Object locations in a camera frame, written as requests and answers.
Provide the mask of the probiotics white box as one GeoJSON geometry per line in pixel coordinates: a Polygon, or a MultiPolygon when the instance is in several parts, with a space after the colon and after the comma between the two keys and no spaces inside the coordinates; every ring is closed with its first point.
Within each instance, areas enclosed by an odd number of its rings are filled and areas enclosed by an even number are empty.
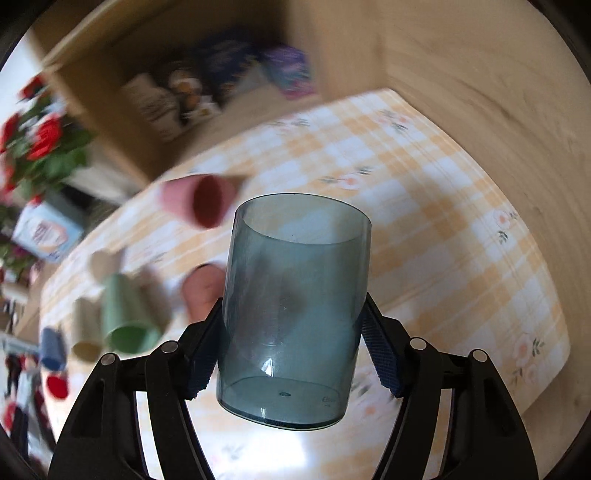
{"type": "Polygon", "coordinates": [[[85,226],[79,208],[61,198],[47,198],[22,210],[11,240],[40,260],[59,263],[82,239],[85,226]]]}

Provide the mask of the pink plastic cup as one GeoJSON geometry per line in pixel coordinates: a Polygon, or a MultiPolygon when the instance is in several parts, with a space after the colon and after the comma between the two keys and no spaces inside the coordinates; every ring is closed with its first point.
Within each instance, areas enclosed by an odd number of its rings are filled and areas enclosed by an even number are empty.
{"type": "Polygon", "coordinates": [[[221,225],[237,193],[228,178],[194,174],[162,182],[159,203],[178,220],[208,230],[221,225]]]}

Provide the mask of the dark biscuit box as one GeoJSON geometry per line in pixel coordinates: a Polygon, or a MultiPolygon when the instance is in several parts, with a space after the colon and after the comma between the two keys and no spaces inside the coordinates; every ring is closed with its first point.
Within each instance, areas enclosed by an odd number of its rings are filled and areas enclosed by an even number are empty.
{"type": "Polygon", "coordinates": [[[263,85],[266,75],[256,50],[231,32],[134,76],[122,90],[158,137],[168,142],[221,114],[228,100],[263,85]]]}

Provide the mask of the purple small box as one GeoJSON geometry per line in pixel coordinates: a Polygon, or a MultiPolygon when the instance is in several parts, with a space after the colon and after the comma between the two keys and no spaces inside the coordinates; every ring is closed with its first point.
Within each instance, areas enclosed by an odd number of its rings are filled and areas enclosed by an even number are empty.
{"type": "Polygon", "coordinates": [[[288,45],[277,45],[263,50],[263,64],[270,81],[287,100],[315,94],[311,69],[304,51],[288,45]]]}

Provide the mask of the brown transparent cup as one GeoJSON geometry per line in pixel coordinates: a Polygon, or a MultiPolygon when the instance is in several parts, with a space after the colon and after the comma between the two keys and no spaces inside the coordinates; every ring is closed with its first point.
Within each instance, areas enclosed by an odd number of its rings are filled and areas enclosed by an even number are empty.
{"type": "Polygon", "coordinates": [[[180,293],[190,323],[204,321],[217,299],[223,296],[225,272],[224,265],[205,263],[186,276],[180,293]]]}

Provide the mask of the white plastic cup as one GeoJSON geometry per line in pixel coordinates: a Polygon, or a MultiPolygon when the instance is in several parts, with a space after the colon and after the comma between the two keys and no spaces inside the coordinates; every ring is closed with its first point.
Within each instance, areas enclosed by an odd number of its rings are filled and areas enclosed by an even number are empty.
{"type": "Polygon", "coordinates": [[[120,273],[124,250],[95,251],[88,261],[88,270],[97,284],[102,284],[109,276],[120,273]]]}

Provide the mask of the beige plastic cup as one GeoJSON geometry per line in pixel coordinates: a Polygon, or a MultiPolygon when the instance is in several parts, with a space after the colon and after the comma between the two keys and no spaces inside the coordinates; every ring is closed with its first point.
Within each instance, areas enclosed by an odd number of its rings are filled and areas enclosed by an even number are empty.
{"type": "Polygon", "coordinates": [[[70,350],[86,363],[96,362],[103,350],[99,310],[86,298],[78,298],[73,304],[70,350]]]}

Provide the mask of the red rose bouquet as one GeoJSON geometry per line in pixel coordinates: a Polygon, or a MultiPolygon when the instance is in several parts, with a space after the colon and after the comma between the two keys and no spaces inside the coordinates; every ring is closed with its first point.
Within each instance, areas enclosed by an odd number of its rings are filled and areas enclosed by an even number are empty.
{"type": "Polygon", "coordinates": [[[93,134],[57,105],[42,75],[20,90],[22,110],[1,127],[1,200],[15,193],[40,204],[74,173],[88,166],[93,134]]]}

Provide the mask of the red plastic cup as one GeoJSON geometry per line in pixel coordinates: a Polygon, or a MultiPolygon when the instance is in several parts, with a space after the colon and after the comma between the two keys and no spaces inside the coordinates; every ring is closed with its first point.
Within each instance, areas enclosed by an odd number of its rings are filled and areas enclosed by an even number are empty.
{"type": "Polygon", "coordinates": [[[57,400],[65,400],[69,395],[69,383],[65,374],[53,373],[46,378],[49,394],[57,400]]]}

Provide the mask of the grey-blue transparent cup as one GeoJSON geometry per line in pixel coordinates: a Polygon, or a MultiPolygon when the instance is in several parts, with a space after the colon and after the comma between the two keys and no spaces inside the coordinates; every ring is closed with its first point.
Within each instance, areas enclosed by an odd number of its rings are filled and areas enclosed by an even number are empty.
{"type": "Polygon", "coordinates": [[[369,217],[348,203],[263,195],[235,212],[217,400],[288,430],[338,423],[349,402],[370,265],[369,217]]]}

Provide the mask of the blue plastic cup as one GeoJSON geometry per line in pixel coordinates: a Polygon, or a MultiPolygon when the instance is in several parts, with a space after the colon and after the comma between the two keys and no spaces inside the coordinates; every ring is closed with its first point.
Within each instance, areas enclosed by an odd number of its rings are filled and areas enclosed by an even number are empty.
{"type": "Polygon", "coordinates": [[[60,372],[66,367],[67,356],[59,330],[45,327],[40,334],[40,361],[49,371],[60,372]]]}

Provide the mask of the green plastic cup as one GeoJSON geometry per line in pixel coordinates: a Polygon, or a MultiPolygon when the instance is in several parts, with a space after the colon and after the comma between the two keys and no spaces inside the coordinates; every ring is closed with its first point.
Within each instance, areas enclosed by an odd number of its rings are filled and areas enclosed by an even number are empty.
{"type": "Polygon", "coordinates": [[[100,318],[106,345],[123,354],[154,348],[161,329],[140,289],[121,273],[107,276],[103,286],[100,318]]]}

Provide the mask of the wooden shelf unit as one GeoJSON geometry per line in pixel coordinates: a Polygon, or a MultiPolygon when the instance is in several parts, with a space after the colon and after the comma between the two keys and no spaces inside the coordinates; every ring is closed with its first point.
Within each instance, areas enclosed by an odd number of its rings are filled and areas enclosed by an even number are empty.
{"type": "Polygon", "coordinates": [[[137,188],[383,82],[375,1],[58,1],[30,34],[49,84],[137,188]]]}

